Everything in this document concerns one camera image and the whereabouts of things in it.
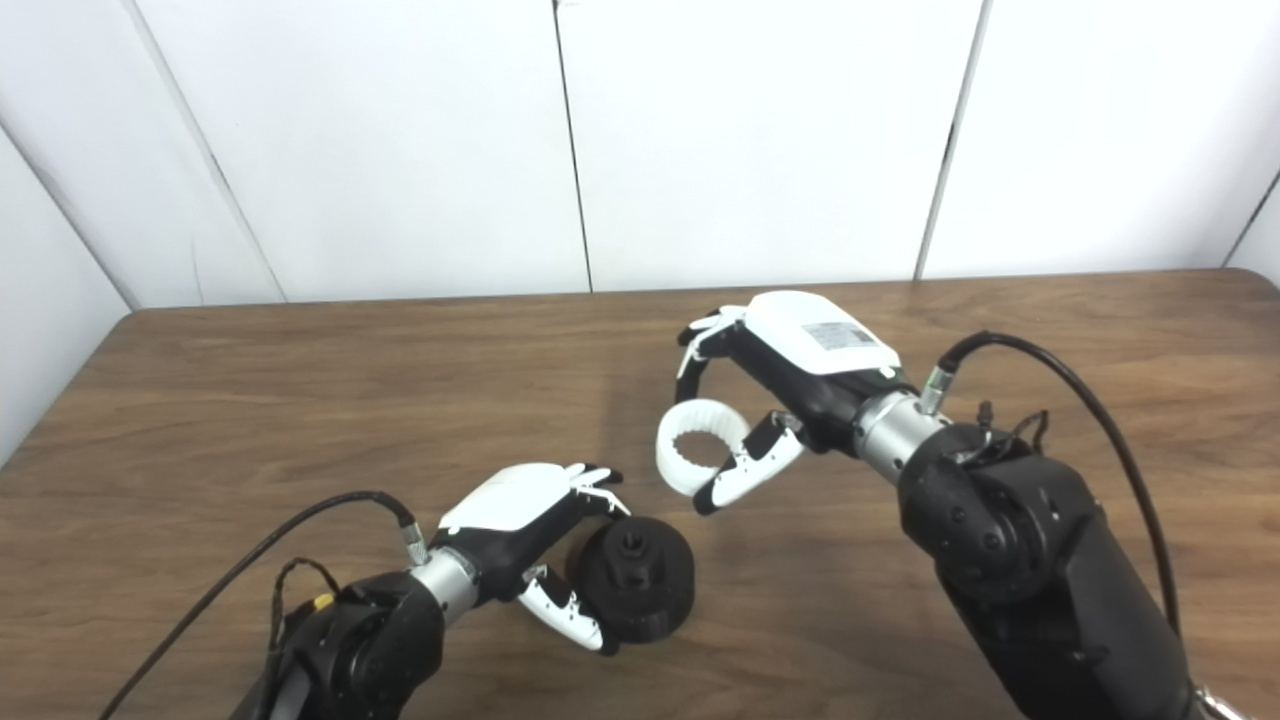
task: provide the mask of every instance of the wire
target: wire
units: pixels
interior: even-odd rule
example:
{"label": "wire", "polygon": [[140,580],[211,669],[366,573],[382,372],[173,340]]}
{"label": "wire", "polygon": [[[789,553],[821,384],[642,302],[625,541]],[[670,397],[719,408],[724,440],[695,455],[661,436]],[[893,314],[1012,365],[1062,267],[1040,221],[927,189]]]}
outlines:
{"label": "wire", "polygon": [[1084,384],[1084,380],[1068,368],[1066,364],[1059,360],[1048,350],[1016,336],[993,333],[989,331],[974,333],[957,342],[951,347],[951,350],[946,351],[942,357],[938,359],[938,369],[955,374],[956,370],[960,369],[960,363],[970,352],[988,345],[1004,345],[1005,347],[1011,347],[1030,355],[1036,360],[1039,360],[1041,364],[1046,365],[1050,370],[1053,370],[1053,373],[1057,374],[1057,377],[1075,392],[1098,424],[1102,425],[1102,430],[1107,434],[1107,439],[1111,441],[1111,446],[1115,447],[1116,456],[1120,459],[1120,465],[1124,468],[1124,474],[1129,479],[1129,487],[1133,489],[1133,496],[1138,501],[1138,509],[1142,511],[1142,519],[1147,525],[1147,534],[1151,536],[1151,547],[1156,555],[1156,574],[1160,577],[1160,592],[1165,603],[1165,619],[1169,621],[1169,626],[1174,629],[1174,634],[1181,637],[1181,619],[1178,610],[1178,585],[1174,582],[1174,564],[1169,557],[1169,544],[1165,542],[1165,532],[1160,527],[1160,515],[1156,512],[1156,506],[1151,501],[1151,492],[1147,489],[1147,482],[1142,478],[1142,471],[1138,469],[1138,461],[1134,459],[1133,451],[1129,450],[1129,443],[1124,439],[1124,434],[1120,433],[1120,427],[1116,425],[1111,414],[1107,413],[1102,401],[1093,395],[1089,386]]}
{"label": "wire", "polygon": [[257,543],[257,546],[255,546],[253,550],[248,551],[248,553],[244,555],[244,557],[241,557],[239,561],[236,562],[236,565],[232,565],[232,568],[227,570],[227,573],[224,573],[223,577],[219,578],[218,582],[215,582],[212,587],[210,587],[205,592],[205,594],[196,601],[195,605],[191,606],[191,610],[188,610],[187,614],[183,615],[180,620],[178,620],[178,624],[174,625],[172,630],[169,630],[169,634],[160,641],[160,644],[157,644],[155,650],[151,651],[151,655],[148,655],[146,660],[142,661],[142,665],[140,665],[138,669],[133,671],[133,675],[131,675],[129,679],[125,680],[123,685],[120,685],[120,689],[115,692],[115,696],[111,698],[110,702],[106,703],[106,707],[102,708],[102,712],[97,716],[97,719],[109,720],[111,715],[114,715],[115,711],[120,707],[120,703],[124,702],[124,698],[129,696],[129,692],[132,692],[133,688],[137,687],[140,682],[142,682],[142,678],[145,678],[146,674],[151,671],[151,667],[154,667],[155,664],[159,662],[161,657],[164,657],[164,653],[168,652],[170,647],[173,647],[173,643],[178,642],[178,638],[180,638],[182,634],[187,630],[187,628],[189,628],[191,624],[195,623],[197,618],[200,618],[201,612],[204,612],[210,605],[212,605],[214,600],[216,600],[218,596],[221,594],[224,589],[227,589],[227,585],[232,584],[232,580],[239,577],[246,568],[252,565],[259,557],[261,557],[268,550],[270,550],[271,546],[279,542],[280,538],[283,538],[291,530],[305,523],[307,519],[314,518],[315,515],[319,515],[325,510],[329,510],[338,505],[344,505],[348,502],[360,502],[360,501],[376,502],[378,505],[385,507],[387,510],[390,510],[396,515],[396,521],[399,524],[401,528],[406,528],[416,523],[416,520],[413,519],[413,514],[408,511],[408,507],[404,507],[403,502],[396,500],[394,497],[387,495],[385,492],[378,492],[378,491],[357,491],[357,492],[347,492],[343,495],[335,495],[328,500],[321,500],[320,502],[312,505],[311,507],[307,507],[306,510],[298,512],[293,518],[289,518],[288,520],[284,521],[284,524],[273,530],[271,534],[262,538],[262,542]]}
{"label": "wire", "polygon": [[1014,425],[1014,429],[1009,430],[1009,437],[1005,438],[1005,445],[1000,451],[1000,456],[1004,457],[1012,447],[1014,441],[1021,439],[1023,433],[1027,428],[1036,424],[1036,434],[1032,436],[1032,450],[1037,455],[1044,455],[1044,433],[1048,432],[1048,410],[1038,410],[1030,415],[1023,418]]}
{"label": "wire", "polygon": [[266,639],[266,667],[262,671],[262,694],[259,697],[255,720],[271,716],[271,707],[275,705],[275,683],[280,674],[280,625],[284,624],[284,579],[289,577],[298,565],[314,568],[324,575],[324,582],[329,585],[329,592],[338,594],[338,582],[329,574],[329,569],[311,560],[310,557],[294,557],[280,568],[275,575],[275,589],[271,591],[271,629]]}

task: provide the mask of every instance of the white label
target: white label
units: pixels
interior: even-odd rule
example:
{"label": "white label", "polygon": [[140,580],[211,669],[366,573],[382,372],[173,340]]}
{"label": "white label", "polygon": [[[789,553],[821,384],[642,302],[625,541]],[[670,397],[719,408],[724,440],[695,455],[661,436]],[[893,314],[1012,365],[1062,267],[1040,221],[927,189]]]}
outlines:
{"label": "white label", "polygon": [[809,337],[818,341],[823,350],[844,350],[846,347],[874,347],[879,345],[861,325],[856,323],[813,323],[801,325]]}

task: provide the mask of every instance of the white wall panel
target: white wall panel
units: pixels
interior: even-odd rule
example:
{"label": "white wall panel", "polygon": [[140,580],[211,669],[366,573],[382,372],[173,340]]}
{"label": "white wall panel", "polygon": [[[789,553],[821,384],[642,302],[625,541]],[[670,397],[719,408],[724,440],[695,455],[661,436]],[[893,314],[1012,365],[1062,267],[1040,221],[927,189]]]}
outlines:
{"label": "white wall panel", "polygon": [[122,3],[0,0],[0,118],[138,304],[280,299]]}
{"label": "white wall panel", "polygon": [[980,3],[562,3],[596,290],[908,278]]}
{"label": "white wall panel", "polygon": [[1253,270],[1280,286],[1280,191],[1271,191],[1231,256],[1231,266]]}
{"label": "white wall panel", "polygon": [[1280,4],[997,1],[928,277],[1216,266],[1280,167]]}
{"label": "white wall panel", "polygon": [[140,5],[291,299],[588,288],[549,1]]}
{"label": "white wall panel", "polygon": [[0,464],[127,311],[0,133]]}

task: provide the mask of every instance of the wooden table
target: wooden table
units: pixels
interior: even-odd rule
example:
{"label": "wooden table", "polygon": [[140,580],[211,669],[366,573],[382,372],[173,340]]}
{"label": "wooden table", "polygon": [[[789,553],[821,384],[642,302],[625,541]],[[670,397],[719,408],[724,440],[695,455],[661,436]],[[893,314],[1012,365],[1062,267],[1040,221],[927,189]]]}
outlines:
{"label": "wooden table", "polygon": [[[1192,667],[1280,717],[1280,295],[1239,270],[817,288],[918,380],[989,327],[1041,342],[1110,405],[1171,538]],[[713,518],[660,480],[654,430],[682,324],[753,291],[147,310],[131,315],[0,473],[0,715],[91,717],[204,589],[297,509],[381,488],[424,520],[494,470],[576,460],[689,538],[698,602],[612,660],[518,606],[465,616],[406,719],[1018,717],[897,528],[892,488],[805,456]],[[774,406],[731,364],[703,395]],[[1004,350],[965,365],[952,416],[1050,407],[1151,582],[1117,462],[1069,392]],[[594,525],[572,539],[581,539]],[[568,543],[552,557],[562,562]],[[300,529],[202,618],[120,717],[225,717],[261,666],[269,583],[305,553],[339,579],[402,562],[393,525],[343,507]],[[292,583],[292,600],[316,588]]]}

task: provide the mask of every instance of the white ring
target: white ring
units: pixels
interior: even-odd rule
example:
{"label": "white ring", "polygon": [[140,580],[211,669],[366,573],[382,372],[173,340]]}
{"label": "white ring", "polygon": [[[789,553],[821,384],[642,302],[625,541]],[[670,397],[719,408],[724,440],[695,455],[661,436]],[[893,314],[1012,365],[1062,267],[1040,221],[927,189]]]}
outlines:
{"label": "white ring", "polygon": [[742,447],[751,427],[737,410],[716,400],[686,400],[662,416],[658,423],[658,473],[677,492],[694,495],[716,477],[719,468],[690,461],[676,450],[676,438],[687,433],[710,433],[721,439],[730,454]]}

